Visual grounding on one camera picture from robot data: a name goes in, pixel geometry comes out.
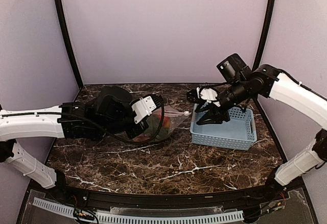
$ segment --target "plastic basket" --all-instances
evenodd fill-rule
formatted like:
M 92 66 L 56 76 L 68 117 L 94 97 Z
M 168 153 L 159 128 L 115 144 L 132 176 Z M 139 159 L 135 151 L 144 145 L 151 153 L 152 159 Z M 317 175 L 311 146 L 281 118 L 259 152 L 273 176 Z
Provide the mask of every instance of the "plastic basket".
M 193 112 L 191 122 L 192 143 L 230 149 L 248 150 L 256 142 L 254 116 L 251 109 L 242 112 L 231 108 L 229 122 L 221 125 L 198 126 L 196 122 L 204 113 Z

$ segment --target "brown marble surface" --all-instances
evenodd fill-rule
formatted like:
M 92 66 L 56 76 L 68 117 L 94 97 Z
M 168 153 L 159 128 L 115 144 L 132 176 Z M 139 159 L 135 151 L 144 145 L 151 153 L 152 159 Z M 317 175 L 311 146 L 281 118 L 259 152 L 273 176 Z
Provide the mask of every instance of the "brown marble surface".
M 192 111 L 186 92 L 197 84 L 119 85 L 135 98 L 160 93 L 179 111 Z M 85 86 L 77 97 L 87 102 L 103 85 Z M 57 139 L 48 166 L 63 171 L 68 185 L 118 193 L 194 194 L 263 185 L 282 163 L 254 102 L 258 141 L 248 151 L 192 144 L 191 116 L 171 138 L 153 145 L 127 145 L 110 137 L 102 141 Z

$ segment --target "white panel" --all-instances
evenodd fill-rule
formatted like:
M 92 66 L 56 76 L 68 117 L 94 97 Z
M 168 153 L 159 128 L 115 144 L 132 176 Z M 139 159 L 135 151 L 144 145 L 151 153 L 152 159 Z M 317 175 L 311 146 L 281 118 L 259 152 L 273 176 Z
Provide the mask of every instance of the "white panel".
M 276 0 L 263 63 L 285 69 L 327 96 L 327 0 Z M 271 99 L 260 99 L 288 158 L 313 140 L 320 127 Z M 327 167 L 304 176 L 319 223 L 327 220 Z
M 84 83 L 219 82 L 252 65 L 267 0 L 63 0 Z
M 60 33 L 54 0 L 0 0 L 0 104 L 8 110 L 70 102 L 78 88 Z M 19 140 L 44 162 L 53 138 Z M 0 164 L 0 222 L 16 223 L 29 179 Z

